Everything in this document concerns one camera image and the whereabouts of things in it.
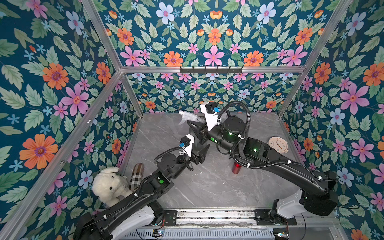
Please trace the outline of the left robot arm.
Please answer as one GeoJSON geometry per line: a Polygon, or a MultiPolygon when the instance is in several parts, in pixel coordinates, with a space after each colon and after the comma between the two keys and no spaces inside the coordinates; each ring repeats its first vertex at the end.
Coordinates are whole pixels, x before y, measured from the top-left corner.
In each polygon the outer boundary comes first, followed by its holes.
{"type": "Polygon", "coordinates": [[[188,155],[182,147],[171,148],[155,157],[156,171],[145,177],[139,187],[116,205],[96,214],[86,214],[77,223],[74,240],[121,240],[128,233],[149,226],[163,225],[167,218],[158,199],[166,194],[192,163],[205,161],[209,146],[188,155]]]}

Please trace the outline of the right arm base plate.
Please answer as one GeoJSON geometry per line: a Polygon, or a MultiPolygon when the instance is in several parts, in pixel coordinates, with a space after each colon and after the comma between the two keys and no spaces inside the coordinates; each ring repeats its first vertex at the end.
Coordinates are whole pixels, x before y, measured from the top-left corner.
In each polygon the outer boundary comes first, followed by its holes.
{"type": "Polygon", "coordinates": [[[271,209],[255,209],[254,210],[254,220],[257,222],[258,226],[296,226],[297,221],[295,217],[284,218],[278,215],[277,205],[279,200],[276,199],[273,202],[271,209]]]}

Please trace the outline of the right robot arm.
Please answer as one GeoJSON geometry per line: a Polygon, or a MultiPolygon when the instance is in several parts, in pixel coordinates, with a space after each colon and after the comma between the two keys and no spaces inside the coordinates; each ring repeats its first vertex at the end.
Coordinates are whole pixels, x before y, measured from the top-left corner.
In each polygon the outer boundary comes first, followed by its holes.
{"type": "Polygon", "coordinates": [[[240,167],[268,171],[299,187],[291,196],[274,200],[267,220],[277,224],[304,212],[326,217],[338,206],[334,174],[315,174],[270,145],[249,137],[251,112],[245,103],[232,101],[220,109],[216,102],[205,102],[201,111],[202,120],[187,121],[200,144],[212,141],[240,167]]]}

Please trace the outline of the red can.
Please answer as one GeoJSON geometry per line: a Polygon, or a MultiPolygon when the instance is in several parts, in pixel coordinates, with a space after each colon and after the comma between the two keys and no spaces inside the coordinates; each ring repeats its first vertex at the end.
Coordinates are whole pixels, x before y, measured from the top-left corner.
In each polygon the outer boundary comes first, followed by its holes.
{"type": "Polygon", "coordinates": [[[232,166],[232,173],[237,175],[240,172],[241,168],[241,165],[239,165],[238,163],[234,163],[232,166]]]}

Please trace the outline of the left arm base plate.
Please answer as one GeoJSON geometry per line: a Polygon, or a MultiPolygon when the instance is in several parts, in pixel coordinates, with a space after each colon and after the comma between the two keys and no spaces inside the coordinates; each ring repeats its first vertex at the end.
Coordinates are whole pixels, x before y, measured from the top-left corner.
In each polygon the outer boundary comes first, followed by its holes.
{"type": "Polygon", "coordinates": [[[151,222],[152,226],[176,226],[178,217],[178,211],[176,210],[165,210],[163,212],[155,213],[155,218],[151,222]]]}

